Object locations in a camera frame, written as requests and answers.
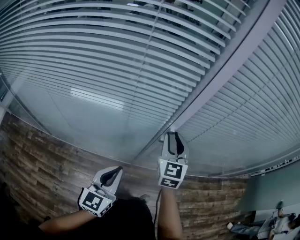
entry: cable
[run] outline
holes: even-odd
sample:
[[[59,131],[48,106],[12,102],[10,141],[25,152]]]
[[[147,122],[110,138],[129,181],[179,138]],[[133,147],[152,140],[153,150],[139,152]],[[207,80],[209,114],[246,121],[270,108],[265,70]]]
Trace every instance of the cable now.
[[[160,198],[160,194],[161,194],[161,189],[160,191],[158,192],[158,196],[157,196],[157,200],[156,200],[156,209],[155,209],[155,217],[154,217],[154,221],[153,221],[153,224],[155,225],[155,222],[156,222],[156,217],[158,215],[158,201],[159,201],[159,198]]]

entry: wood grain panel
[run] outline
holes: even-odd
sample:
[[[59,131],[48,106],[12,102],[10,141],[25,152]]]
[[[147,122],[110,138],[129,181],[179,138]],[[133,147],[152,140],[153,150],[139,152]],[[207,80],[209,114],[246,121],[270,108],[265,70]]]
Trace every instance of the wood grain panel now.
[[[149,209],[155,213],[156,171],[82,150],[8,113],[0,126],[0,143],[0,180],[8,184],[11,196],[20,204],[23,221],[77,211],[81,188],[88,186],[99,169],[115,165],[124,168],[118,195],[148,194]],[[243,179],[186,176],[176,191],[184,238],[230,239],[226,224],[244,218],[235,206],[245,187]]]

